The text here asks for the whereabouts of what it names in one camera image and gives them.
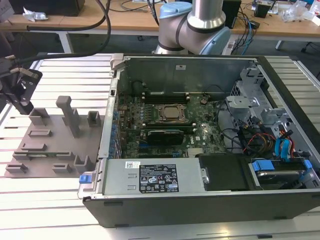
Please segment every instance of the black cable hose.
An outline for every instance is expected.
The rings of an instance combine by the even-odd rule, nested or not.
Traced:
[[[26,26],[26,29],[28,31],[55,31],[55,32],[85,31],[85,30],[94,29],[100,26],[105,20],[106,20],[106,17],[103,16],[103,18],[101,18],[101,20],[98,21],[97,23],[89,26],[82,26],[82,27]]]
[[[152,8],[153,8],[153,12],[154,12],[155,23],[159,26],[159,20],[158,20],[158,17],[157,17],[155,0],[152,0]]]
[[[84,53],[60,53],[60,54],[32,56],[32,57],[28,57],[25,59],[17,60],[15,63],[17,65],[22,65],[25,63],[39,61],[39,60],[45,60],[45,59],[81,58],[81,57],[92,56],[92,55],[95,55],[95,54],[101,52],[108,45],[110,37],[111,37],[111,22],[110,22],[110,18],[108,16],[111,0],[108,0],[108,2],[106,4],[106,9],[100,0],[95,0],[95,1],[98,3],[99,7],[102,9],[104,17],[106,19],[106,23],[107,23],[106,39],[105,39],[104,43],[98,49],[91,51],[91,52],[84,52]]]

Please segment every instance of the electronic device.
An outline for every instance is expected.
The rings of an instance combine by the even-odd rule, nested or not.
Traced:
[[[254,10],[254,16],[257,18],[266,18],[269,9],[272,7],[272,3],[269,1],[258,0]]]
[[[96,168],[78,190],[101,226],[291,219],[320,206],[320,134],[266,58],[118,53],[110,65]]]
[[[85,0],[10,0],[15,14],[24,13],[24,8],[47,15],[76,17],[85,5]]]
[[[240,9],[241,0],[223,0],[222,11],[225,13],[225,26],[233,29]]]

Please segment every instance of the warning label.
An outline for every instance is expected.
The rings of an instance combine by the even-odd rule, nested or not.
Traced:
[[[142,194],[179,192],[175,164],[140,165],[139,177],[139,191]]]

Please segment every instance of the blue latch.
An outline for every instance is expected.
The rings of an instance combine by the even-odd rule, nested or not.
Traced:
[[[312,169],[312,164],[309,160],[306,159],[303,161],[303,163],[304,163],[306,169]]]
[[[80,175],[79,183],[80,184],[90,184],[90,183],[92,183],[92,176],[91,175]]]
[[[271,160],[256,160],[252,163],[252,166],[253,166],[253,170],[255,172],[258,172],[258,171],[273,171],[275,170],[275,167],[274,165],[272,164],[272,161]]]

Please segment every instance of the blue cable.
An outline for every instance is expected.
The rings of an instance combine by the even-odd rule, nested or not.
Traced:
[[[246,51],[247,51],[247,49],[248,49],[248,47],[249,47],[250,41],[251,41],[251,34],[252,34],[252,33],[251,33],[251,32],[252,32],[252,28],[251,28],[250,21],[249,21],[248,18],[245,18],[245,19],[246,19],[246,21],[248,22],[248,25],[249,25],[249,38],[248,38],[248,40],[246,41],[246,45],[245,45],[245,47],[244,47],[243,52],[241,53],[241,55],[243,55],[243,54],[246,53]]]

